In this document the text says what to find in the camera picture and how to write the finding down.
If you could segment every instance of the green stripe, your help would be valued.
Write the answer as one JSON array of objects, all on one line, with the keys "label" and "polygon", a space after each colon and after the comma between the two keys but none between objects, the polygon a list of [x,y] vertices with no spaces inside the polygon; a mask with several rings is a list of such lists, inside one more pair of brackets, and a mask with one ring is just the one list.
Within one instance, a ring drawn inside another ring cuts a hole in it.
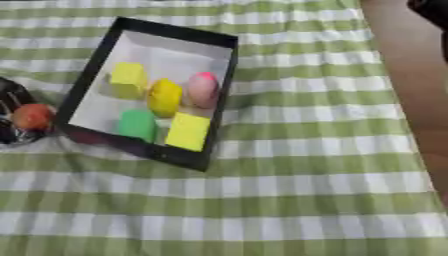
[{"label": "green stripe", "polygon": [[67,60],[88,59],[93,48],[0,48],[2,60]]},{"label": "green stripe", "polygon": [[[291,232],[301,232],[291,227]],[[142,241],[137,239],[67,236],[3,236],[0,237],[1,255],[182,255],[182,256],[441,256],[446,255],[447,239],[369,238],[288,241]],[[266,251],[282,250],[279,254]]]},{"label": "green stripe", "polygon": [[[0,70],[0,75],[4,77],[28,77],[48,83],[68,84],[75,81],[79,72],[26,72],[24,70],[3,68]],[[287,68],[240,68],[235,73],[234,81],[278,80],[288,77],[321,78],[329,75],[336,77],[368,77],[385,76],[386,72],[383,64],[322,64],[319,66],[298,65]]]},{"label": "green stripe", "polygon": [[[288,21],[286,23],[268,23],[268,24],[213,24],[213,25],[198,25],[189,26],[202,30],[212,30],[222,33],[232,34],[244,34],[254,33],[260,35],[268,35],[273,33],[279,33],[283,31],[290,32],[313,32],[322,30],[339,30],[339,31],[352,31],[368,28],[360,20],[349,21]],[[64,27],[64,28],[2,28],[4,32],[3,36],[7,38],[38,38],[38,37],[96,37],[102,36],[107,31],[108,27]]]},{"label": "green stripe", "polygon": [[339,122],[232,124],[220,128],[221,140],[346,138],[371,135],[407,135],[403,120],[366,119]]},{"label": "green stripe", "polygon": [[107,172],[145,178],[253,177],[296,174],[403,172],[424,170],[419,155],[382,153],[352,156],[296,156],[213,159],[206,173],[190,171],[154,160],[120,161],[78,153],[0,154],[2,171]]},{"label": "green stripe", "polygon": [[368,77],[385,75],[383,64],[333,65],[325,63],[318,66],[297,65],[287,68],[239,68],[236,70],[234,80],[251,82],[256,80],[278,80],[287,77],[321,78],[325,76]]},{"label": "green stripe", "polygon": [[16,69],[0,69],[0,76],[3,77],[27,77],[37,81],[56,84],[71,84],[79,74],[80,72],[27,72]]},{"label": "green stripe", "polygon": [[444,212],[434,192],[183,199],[138,194],[0,192],[5,212],[95,213],[203,218],[295,217]]},{"label": "green stripe", "polygon": [[[333,41],[314,43],[279,43],[272,45],[245,44],[240,45],[238,55],[250,57],[257,55],[304,54],[321,52],[355,52],[370,51],[370,40],[365,42]],[[52,60],[52,59],[88,59],[92,48],[0,48],[3,60]]]},{"label": "green stripe", "polygon": [[310,107],[357,104],[363,106],[394,104],[391,91],[327,91],[327,92],[264,92],[230,96],[226,108],[244,109],[251,106]]},{"label": "green stripe", "polygon": [[320,10],[346,10],[353,4],[338,1],[295,2],[279,3],[271,1],[252,2],[249,4],[226,4],[209,7],[166,7],[166,8],[43,8],[43,9],[17,9],[10,11],[0,10],[3,19],[29,19],[46,17],[108,17],[120,15],[161,15],[161,16],[218,16],[230,12],[235,15],[247,13],[271,13],[291,11],[314,12]]}]

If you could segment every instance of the cube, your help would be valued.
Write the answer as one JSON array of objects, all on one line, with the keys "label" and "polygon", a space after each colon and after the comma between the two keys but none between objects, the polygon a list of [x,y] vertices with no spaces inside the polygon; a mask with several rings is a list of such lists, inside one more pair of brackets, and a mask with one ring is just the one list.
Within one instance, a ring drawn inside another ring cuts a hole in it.
[{"label": "cube", "polygon": [[167,78],[155,82],[148,92],[147,103],[159,117],[172,117],[176,114],[182,99],[182,87]]},{"label": "cube", "polygon": [[110,78],[114,96],[121,99],[141,99],[147,83],[143,65],[133,62],[117,63]]},{"label": "cube", "polygon": [[148,143],[154,142],[157,134],[154,114],[144,109],[123,112],[118,122],[118,134],[140,138]]},{"label": "cube", "polygon": [[204,146],[210,119],[177,112],[165,144],[200,152]]}]

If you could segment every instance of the ball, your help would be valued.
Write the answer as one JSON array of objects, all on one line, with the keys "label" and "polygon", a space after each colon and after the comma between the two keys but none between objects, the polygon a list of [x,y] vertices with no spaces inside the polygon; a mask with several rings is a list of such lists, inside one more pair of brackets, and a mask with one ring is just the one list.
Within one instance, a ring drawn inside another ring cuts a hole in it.
[{"label": "ball", "polygon": [[218,80],[211,72],[197,73],[188,81],[188,97],[197,107],[214,107],[218,99],[218,91]]}]

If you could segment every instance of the yellow sponge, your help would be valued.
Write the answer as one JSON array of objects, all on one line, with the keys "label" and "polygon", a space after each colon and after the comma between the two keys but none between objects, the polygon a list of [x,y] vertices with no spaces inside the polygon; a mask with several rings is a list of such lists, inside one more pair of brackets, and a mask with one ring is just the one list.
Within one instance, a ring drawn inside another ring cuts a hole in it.
[{"label": "yellow sponge", "polygon": [[167,78],[155,82],[148,92],[148,108],[159,117],[176,114],[182,99],[182,87]]},{"label": "yellow sponge", "polygon": [[117,63],[110,78],[114,95],[122,99],[141,99],[147,83],[143,65],[133,62]]},{"label": "yellow sponge", "polygon": [[210,119],[177,112],[165,144],[191,151],[202,151]]}]

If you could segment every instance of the green checkered tablecloth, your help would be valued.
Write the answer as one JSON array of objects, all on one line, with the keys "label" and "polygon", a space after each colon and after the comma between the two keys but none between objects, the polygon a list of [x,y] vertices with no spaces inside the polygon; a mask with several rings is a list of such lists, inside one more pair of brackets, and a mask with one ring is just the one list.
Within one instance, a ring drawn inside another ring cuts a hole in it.
[{"label": "green checkered tablecloth", "polygon": [[211,166],[2,150],[0,255],[448,255],[358,0],[1,2],[0,75],[59,104],[115,16],[239,36]]}]

